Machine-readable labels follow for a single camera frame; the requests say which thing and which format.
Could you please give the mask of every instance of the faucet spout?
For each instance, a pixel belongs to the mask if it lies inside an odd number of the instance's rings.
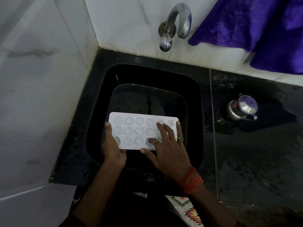
[[[177,15],[179,15],[179,26],[177,29],[178,37],[184,39],[189,35],[191,27],[191,11],[187,4],[178,3],[172,8],[171,12],[169,13],[163,36],[160,39],[159,45],[160,49],[163,52],[169,51],[172,47],[172,38],[170,37],[170,34],[174,29]]]

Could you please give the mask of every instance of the bracelet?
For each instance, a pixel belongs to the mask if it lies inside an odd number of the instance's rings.
[[[184,188],[186,185],[184,185],[184,183],[186,183],[187,179],[193,174],[195,173],[197,169],[195,167],[192,167],[187,174],[185,175],[185,177],[178,183],[180,188]]]
[[[186,187],[184,188],[183,192],[185,195],[188,195],[188,194],[191,194],[192,191],[197,187],[199,186],[200,184],[203,183],[203,179],[201,178],[201,176],[197,176],[195,177],[194,179],[191,180],[190,183],[188,183],[186,185]]]

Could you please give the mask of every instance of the white ice cube tray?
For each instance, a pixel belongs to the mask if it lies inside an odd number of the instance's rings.
[[[109,114],[108,121],[112,125],[112,135],[120,149],[140,150],[146,148],[155,150],[154,146],[147,140],[156,138],[162,142],[156,122],[167,124],[173,129],[177,139],[176,122],[178,118],[176,117],[112,112]]]

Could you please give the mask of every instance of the steel kettle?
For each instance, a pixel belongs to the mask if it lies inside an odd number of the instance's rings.
[[[258,104],[248,95],[239,95],[238,99],[232,100],[227,105],[227,116],[232,120],[256,120],[257,115],[255,114],[258,110]]]

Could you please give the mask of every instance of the ring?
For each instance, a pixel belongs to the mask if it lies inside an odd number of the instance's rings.
[[[156,142],[158,142],[158,140],[157,140],[157,139],[153,139],[153,141],[152,141],[153,146],[154,146],[154,144],[155,144]]]

